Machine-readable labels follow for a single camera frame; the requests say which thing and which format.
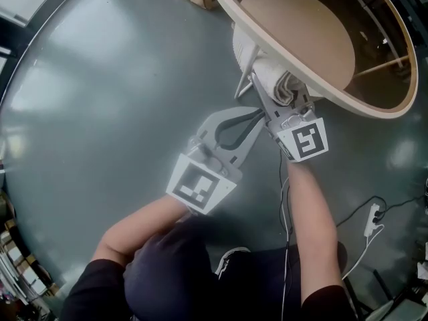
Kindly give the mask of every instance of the wooden rim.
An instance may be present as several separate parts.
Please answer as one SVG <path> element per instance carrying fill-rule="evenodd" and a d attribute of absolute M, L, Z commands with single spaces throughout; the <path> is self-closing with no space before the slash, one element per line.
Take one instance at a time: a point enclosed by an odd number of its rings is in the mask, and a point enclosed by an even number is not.
<path fill-rule="evenodd" d="M 394 108 L 379 108 L 371 106 L 366 102 L 360 101 L 344 90 L 338 90 L 318 74 L 313 72 L 309 67 L 303 64 L 298 58 L 284 48 L 279 41 L 264 29 L 242 6 L 237 0 L 218 0 L 227 14 L 258 44 L 268 55 L 279 61 L 285 69 L 289 70 L 299 80 L 309 85 L 312 89 L 323 95 L 325 98 L 335 104 L 350 110 L 354 113 L 373 118 L 392 119 L 398 118 L 406 113 L 412 106 L 418 83 L 418 70 L 415 49 L 413 47 L 409 32 L 401 19 L 398 11 L 395 9 L 391 0 L 384 0 L 393 12 L 401 31 L 403 32 L 409 61 L 411 64 L 411 82 L 409 90 L 403 101 Z"/>

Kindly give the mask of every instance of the white cable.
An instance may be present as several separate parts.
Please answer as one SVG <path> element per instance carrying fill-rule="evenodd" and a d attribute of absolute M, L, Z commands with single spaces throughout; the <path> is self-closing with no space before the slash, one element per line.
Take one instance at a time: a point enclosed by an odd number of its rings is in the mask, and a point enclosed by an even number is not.
<path fill-rule="evenodd" d="M 359 259 L 356 261 L 356 263 L 354 264 L 354 266 L 346 273 L 345 276 L 342 277 L 342 280 L 344 280 L 346 277 L 348 277 L 348 275 L 353 271 L 353 269 L 355 269 L 357 267 L 357 265 L 360 263 L 360 261 L 364 257 L 364 254 L 366 254 L 368 247 L 370 246 L 370 244 L 372 243 L 372 241 L 375 240 L 375 237 L 377 237 L 378 234 L 380 234 L 381 231 L 383 231 L 383 229 L 385 228 L 385 225 L 379 225 L 379 227 L 382 227 L 381 230 L 379 232 L 377 232 L 370 241 L 368 240 L 368 237 L 366 237 L 366 248 L 361 253 Z"/>
<path fill-rule="evenodd" d="M 281 321 L 284 319 L 284 302 L 285 302 L 285 299 L 286 299 L 287 259 L 288 259 L 288 246 L 289 246 L 289 241 L 290 241 L 290 234 L 288 232 L 286 212 L 284 211 L 284 200 L 283 200 L 284 187 L 285 187 L 285 185 L 286 185 L 287 182 L 288 182 L 288 177 L 287 177 L 287 179 L 285 180 L 285 182 L 283 183 L 283 185 L 281 187 L 281 196 L 280 196 L 282 217 L 284 218 L 284 225 L 286 226 L 286 233 L 287 233 L 286 263 L 285 263 L 285 266 L 284 266 L 284 288 L 283 288 L 283 291 L 282 291 Z"/>

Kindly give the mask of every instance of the white marker mount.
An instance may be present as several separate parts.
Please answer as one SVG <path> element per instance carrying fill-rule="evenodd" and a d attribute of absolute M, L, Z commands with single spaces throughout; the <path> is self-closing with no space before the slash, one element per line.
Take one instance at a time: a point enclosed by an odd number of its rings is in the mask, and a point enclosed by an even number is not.
<path fill-rule="evenodd" d="M 236 183 L 180 154 L 167 193 L 190 208 L 207 214 L 234 188 Z"/>
<path fill-rule="evenodd" d="M 266 113 L 266 127 L 291 162 L 301 162 L 328 151 L 324 121 L 316 118 L 314 103 L 304 88 L 289 106 L 276 104 L 266 93 L 255 73 L 251 81 Z"/>
<path fill-rule="evenodd" d="M 213 113 L 190 138 L 186 154 L 180 154 L 167 193 L 190 208 L 207 214 L 242 178 L 238 169 L 265 124 L 260 108 L 235 107 Z M 220 134 L 249 121 L 232 144 L 220 144 Z"/>

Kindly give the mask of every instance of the power strip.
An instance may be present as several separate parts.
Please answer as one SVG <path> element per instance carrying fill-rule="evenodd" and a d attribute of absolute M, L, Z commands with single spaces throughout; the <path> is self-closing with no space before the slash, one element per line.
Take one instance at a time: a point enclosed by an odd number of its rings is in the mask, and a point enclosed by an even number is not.
<path fill-rule="evenodd" d="M 373 234 L 373 231 L 379 227 L 374 223 L 374 220 L 376 218 L 376 212 L 378 212 L 380 209 L 379 205 L 376 203 L 372 204 L 372 207 L 370 208 L 370 214 L 368 214 L 366 229 L 364 230 L 364 236 L 366 238 L 370 237 Z"/>

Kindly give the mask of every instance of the sneaker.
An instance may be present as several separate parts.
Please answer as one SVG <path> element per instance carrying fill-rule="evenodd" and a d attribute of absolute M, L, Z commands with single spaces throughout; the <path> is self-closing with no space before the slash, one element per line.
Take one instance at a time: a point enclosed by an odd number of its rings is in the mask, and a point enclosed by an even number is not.
<path fill-rule="evenodd" d="M 221 257 L 220 259 L 219 267 L 217 268 L 217 270 L 215 270 L 215 274 L 219 276 L 219 279 L 221 277 L 221 274 L 227 269 L 231 255 L 235 252 L 251 252 L 251 251 L 246 247 L 235 247 L 234 249 L 230 249 L 225 254 L 223 254 L 223 257 Z"/>

